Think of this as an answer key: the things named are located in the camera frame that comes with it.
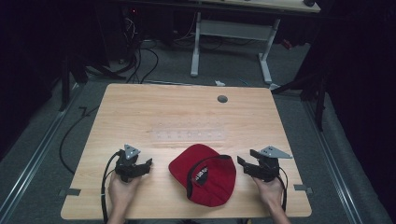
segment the table top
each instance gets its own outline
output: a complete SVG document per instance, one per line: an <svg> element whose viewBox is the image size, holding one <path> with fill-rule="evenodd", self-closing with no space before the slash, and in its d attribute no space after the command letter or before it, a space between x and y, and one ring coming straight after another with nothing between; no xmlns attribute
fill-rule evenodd
<svg viewBox="0 0 396 224"><path fill-rule="evenodd" d="M266 7L280 10L290 10L298 12L320 12L318 4L308 7L303 0L197 0L203 3L219 3L228 5L238 5L244 7Z"/></svg>
<svg viewBox="0 0 396 224"><path fill-rule="evenodd" d="M219 96L226 103L218 101ZM205 144L233 158L236 181L230 200L219 207L189 201L169 163L193 144ZM65 219L101 219L100 188L110 157L124 144L141 150L137 164L152 158L127 218L268 217L257 187L236 157L257 163L250 149L273 146L292 155L272 93L265 88L110 84L92 125L62 209ZM288 179L289 217L308 217L311 207L294 159L279 159ZM111 202L107 194L107 207Z"/></svg>

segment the hat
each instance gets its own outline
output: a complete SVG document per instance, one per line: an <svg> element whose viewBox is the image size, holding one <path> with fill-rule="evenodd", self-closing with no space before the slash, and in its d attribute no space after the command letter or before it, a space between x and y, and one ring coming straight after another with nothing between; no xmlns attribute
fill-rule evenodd
<svg viewBox="0 0 396 224"><path fill-rule="evenodd" d="M186 188L192 202L215 207L225 204L233 194L236 170L233 159L211 147L188 147L169 164L169 171Z"/></svg>

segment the gray carpet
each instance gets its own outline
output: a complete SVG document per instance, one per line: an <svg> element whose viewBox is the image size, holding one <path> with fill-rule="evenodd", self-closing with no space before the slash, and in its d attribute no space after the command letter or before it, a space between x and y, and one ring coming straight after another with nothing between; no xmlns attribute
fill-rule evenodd
<svg viewBox="0 0 396 224"><path fill-rule="evenodd" d="M144 45L145 48L149 46L154 46L154 42ZM246 54L243 51L230 52L229 49L234 48L233 44L223 44L213 50L210 48L216 47L216 43L207 43L204 47L208 49L202 50L200 75L192 78L190 77L191 46L174 45L170 48L156 44L152 50L157 53L159 63L146 81L214 86L215 80L219 80L226 86L268 87L263 83L262 71L255 54ZM282 46L274 45L268 58L274 83L282 85L292 81L308 50L309 46L287 50ZM155 62L154 54L142 49L142 65L138 72L140 78L152 68ZM117 69L117 67L119 65L114 64L112 69ZM115 81L107 77L90 76L90 81L84 87L79 88L81 93L70 106L59 130L49 143L49 151L27 190L22 194L9 223L101 223L100 220L62 220L60 214L64 197L59 193L62 189L69 187L73 176L60 162L59 147L70 127L81 118L83 110L81 107L87 107L90 110L98 106L106 86L112 82ZM53 97L36 112L19 141L0 163L1 202L7 198L46 130L58 115L61 105L60 91L61 87L58 85L53 90ZM326 165L316 129L306 111L306 103L302 103L296 93L298 92L287 91L274 96L303 183L312 189L307 194L313 210L312 215L292 218L291 221L292 223L349 223L346 210L339 199ZM95 112L77 124L65 138L64 160L73 170L77 168L94 117ZM356 161L332 109L329 97L326 98L323 128L327 143L360 211L362 222L391 223L359 162ZM271 220L257 218L253 219L253 223L271 223Z"/></svg>

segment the person's arm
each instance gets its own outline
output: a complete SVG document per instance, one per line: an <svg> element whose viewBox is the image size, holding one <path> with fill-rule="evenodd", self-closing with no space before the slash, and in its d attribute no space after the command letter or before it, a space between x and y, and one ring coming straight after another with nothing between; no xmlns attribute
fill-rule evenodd
<svg viewBox="0 0 396 224"><path fill-rule="evenodd" d="M139 176L129 183L124 183L119 175L111 174L108 193L110 195L112 209L107 224L124 223L127 209L134 198L140 179L141 177Z"/></svg>
<svg viewBox="0 0 396 224"><path fill-rule="evenodd" d="M271 218L275 224L290 224L282 208L283 188L280 181L275 178L271 182L263 182L259 178L253 177L254 182L259 189L260 197L265 207L268 209Z"/></svg>

